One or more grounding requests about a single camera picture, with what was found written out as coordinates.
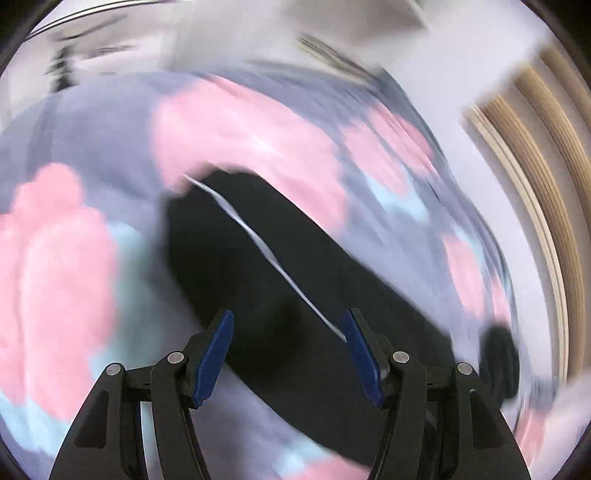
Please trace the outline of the black hooded jacket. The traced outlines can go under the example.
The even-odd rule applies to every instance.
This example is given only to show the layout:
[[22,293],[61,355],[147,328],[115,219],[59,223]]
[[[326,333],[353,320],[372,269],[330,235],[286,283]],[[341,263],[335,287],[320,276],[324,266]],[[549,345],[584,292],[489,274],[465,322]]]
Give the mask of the black hooded jacket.
[[226,361],[284,421],[346,459],[373,463],[385,415],[363,394],[346,311],[429,366],[457,361],[448,332],[263,178],[214,171],[164,205],[169,269],[195,316],[235,315]]

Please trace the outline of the grey floral bed blanket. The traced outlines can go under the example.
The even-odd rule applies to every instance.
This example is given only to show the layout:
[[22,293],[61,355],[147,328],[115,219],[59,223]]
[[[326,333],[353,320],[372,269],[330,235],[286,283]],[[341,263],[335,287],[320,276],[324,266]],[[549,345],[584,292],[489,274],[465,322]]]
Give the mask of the grey floral bed blanket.
[[[85,82],[3,131],[3,478],[53,479],[109,364],[151,366],[211,323],[169,269],[164,205],[214,171],[263,178],[425,308],[457,355],[438,368],[475,369],[528,467],[540,394],[509,271],[432,132],[387,74],[355,83],[264,65]],[[190,411],[207,479],[373,479],[387,411],[375,407],[385,423],[373,463],[356,463],[284,421],[226,356],[211,397]]]

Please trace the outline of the striped window blind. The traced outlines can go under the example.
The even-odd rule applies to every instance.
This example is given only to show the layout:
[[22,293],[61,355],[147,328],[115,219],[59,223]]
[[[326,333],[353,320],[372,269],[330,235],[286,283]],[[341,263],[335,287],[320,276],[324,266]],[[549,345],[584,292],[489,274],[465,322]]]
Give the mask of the striped window blind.
[[566,382],[590,364],[590,87],[558,42],[465,118],[520,200],[541,253],[552,367]]

